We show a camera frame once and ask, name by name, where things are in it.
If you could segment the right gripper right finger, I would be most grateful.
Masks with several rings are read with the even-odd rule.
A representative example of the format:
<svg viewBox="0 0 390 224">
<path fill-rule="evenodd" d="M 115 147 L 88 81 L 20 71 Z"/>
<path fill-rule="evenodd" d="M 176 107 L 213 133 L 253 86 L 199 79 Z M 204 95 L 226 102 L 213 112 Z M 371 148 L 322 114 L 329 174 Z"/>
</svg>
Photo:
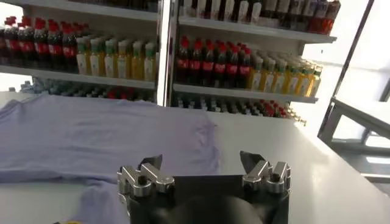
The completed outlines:
<svg viewBox="0 0 390 224">
<path fill-rule="evenodd" d="M 291 168 L 286 162 L 273 166 L 261 155 L 246 151 L 239 152 L 245 174 L 242 177 L 243 188 L 251 192 L 265 189 L 271 194 L 284 194 L 291 188 Z"/>
</svg>

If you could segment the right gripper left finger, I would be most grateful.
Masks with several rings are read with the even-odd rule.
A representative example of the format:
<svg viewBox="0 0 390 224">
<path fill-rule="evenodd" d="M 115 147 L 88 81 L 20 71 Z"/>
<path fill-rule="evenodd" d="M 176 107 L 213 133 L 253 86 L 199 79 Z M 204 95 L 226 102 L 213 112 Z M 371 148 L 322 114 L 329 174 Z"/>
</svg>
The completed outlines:
<svg viewBox="0 0 390 224">
<path fill-rule="evenodd" d="M 157 155 L 144 158 L 136 168 L 121 166 L 117 171 L 119 193 L 134 197 L 148 197 L 153 189 L 157 193 L 173 193 L 175 179 L 161 172 L 162 161 L 163 155 Z"/>
</svg>

